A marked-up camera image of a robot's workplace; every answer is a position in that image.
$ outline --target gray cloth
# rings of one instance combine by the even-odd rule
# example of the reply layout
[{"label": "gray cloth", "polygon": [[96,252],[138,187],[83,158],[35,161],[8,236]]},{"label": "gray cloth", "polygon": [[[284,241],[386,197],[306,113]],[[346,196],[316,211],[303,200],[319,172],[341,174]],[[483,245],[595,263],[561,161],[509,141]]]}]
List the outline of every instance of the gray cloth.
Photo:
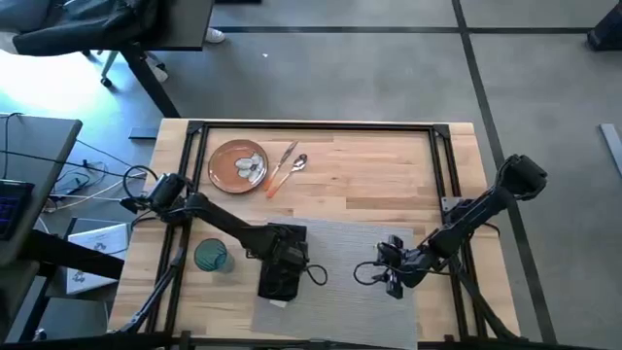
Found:
[{"label": "gray cloth", "polygon": [[[412,289],[404,289],[401,300],[385,293],[385,284],[358,284],[352,277],[357,263],[376,259],[375,244],[394,234],[413,246],[409,228],[373,227],[296,218],[270,220],[271,223],[307,226],[310,263],[323,265],[328,283],[316,286],[305,274],[298,296],[285,308],[257,297],[251,329],[253,332],[319,338],[391,348],[416,349],[416,315]],[[322,280],[317,269],[311,269]],[[359,278],[370,280],[381,267],[364,266]]]},{"label": "gray cloth", "polygon": [[50,0],[0,0],[0,29],[25,33],[41,28]]}]

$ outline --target black table leg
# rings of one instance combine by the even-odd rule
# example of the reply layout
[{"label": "black table leg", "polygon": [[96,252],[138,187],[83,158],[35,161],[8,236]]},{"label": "black table leg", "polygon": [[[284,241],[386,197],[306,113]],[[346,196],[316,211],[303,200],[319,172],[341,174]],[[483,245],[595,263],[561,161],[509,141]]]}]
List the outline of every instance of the black table leg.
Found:
[{"label": "black table leg", "polygon": [[[159,83],[146,61],[145,53],[137,45],[128,45],[121,49],[121,54],[125,57],[129,69],[131,69],[136,79],[145,89],[153,100],[157,108],[165,118],[181,118],[175,105],[166,94],[164,87]],[[154,128],[132,128],[130,139],[156,139],[157,129]]]},{"label": "black table leg", "polygon": [[28,236],[19,258],[71,267],[114,279],[121,277],[123,269],[123,260],[119,258],[67,242],[38,229],[33,229]]}]

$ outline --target plate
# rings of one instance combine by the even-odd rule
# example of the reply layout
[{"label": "plate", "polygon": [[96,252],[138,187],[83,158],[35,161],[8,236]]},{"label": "plate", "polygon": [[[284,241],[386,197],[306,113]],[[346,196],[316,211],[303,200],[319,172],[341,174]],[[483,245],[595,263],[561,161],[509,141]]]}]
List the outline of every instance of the plate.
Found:
[{"label": "plate", "polygon": [[268,157],[263,148],[251,140],[232,140],[214,152],[208,166],[214,186],[226,193],[245,193],[265,178]]}]

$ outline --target wooden table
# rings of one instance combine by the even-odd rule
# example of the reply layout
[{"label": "wooden table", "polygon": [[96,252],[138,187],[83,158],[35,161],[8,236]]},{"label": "wooden table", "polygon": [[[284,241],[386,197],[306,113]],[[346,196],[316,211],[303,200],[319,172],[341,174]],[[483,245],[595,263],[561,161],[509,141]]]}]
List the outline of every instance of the wooden table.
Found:
[{"label": "wooden table", "polygon": [[[156,173],[177,171],[188,122],[162,121],[151,163]],[[487,185],[473,125],[450,123],[449,128],[463,196],[477,197]],[[232,139],[258,142],[267,152],[270,170],[290,143],[298,140],[284,168],[289,168],[295,156],[301,153],[309,156],[309,163],[270,200],[263,191],[227,194],[212,185],[207,167],[214,151]],[[198,138],[193,147],[195,150],[198,147]],[[192,157],[196,152],[190,154],[189,174],[193,171]],[[429,138],[421,132],[210,129],[201,174],[199,190],[251,224],[265,224],[266,219],[272,217],[295,216],[406,227],[414,228],[416,242],[441,224]],[[153,290],[163,236],[164,224],[159,222],[145,222],[134,230],[111,315],[111,329],[125,324]],[[236,268],[230,274],[202,272],[194,264],[195,247],[209,237],[220,238],[235,255]],[[471,246],[482,294],[507,327],[518,333],[497,234],[484,227],[474,235]],[[235,239],[194,220],[175,332],[191,331],[192,337],[287,339],[250,331],[258,281],[259,262],[245,259]],[[457,335],[448,277],[428,275],[415,289],[415,295],[420,341],[440,341],[446,334]],[[475,334],[468,296],[465,301],[469,332]],[[158,330],[163,329],[167,302],[168,295],[165,295],[160,306]]]}]

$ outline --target spoon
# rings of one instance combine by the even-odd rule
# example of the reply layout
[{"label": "spoon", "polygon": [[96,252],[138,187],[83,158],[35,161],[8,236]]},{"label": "spoon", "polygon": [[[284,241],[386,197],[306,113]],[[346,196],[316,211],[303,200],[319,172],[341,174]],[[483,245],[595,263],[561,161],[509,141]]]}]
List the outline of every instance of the spoon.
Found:
[{"label": "spoon", "polygon": [[281,186],[283,186],[283,184],[290,177],[290,175],[292,175],[292,173],[304,169],[305,166],[307,166],[307,155],[302,154],[302,155],[298,156],[298,158],[296,158],[294,160],[294,164],[292,165],[292,170],[290,170],[290,172],[287,173],[287,175],[285,175],[285,177],[281,180],[281,182],[276,187],[274,187],[274,188],[270,189],[270,191],[268,191],[267,197],[268,198],[272,198],[274,196],[274,194],[277,191],[279,191]]}]

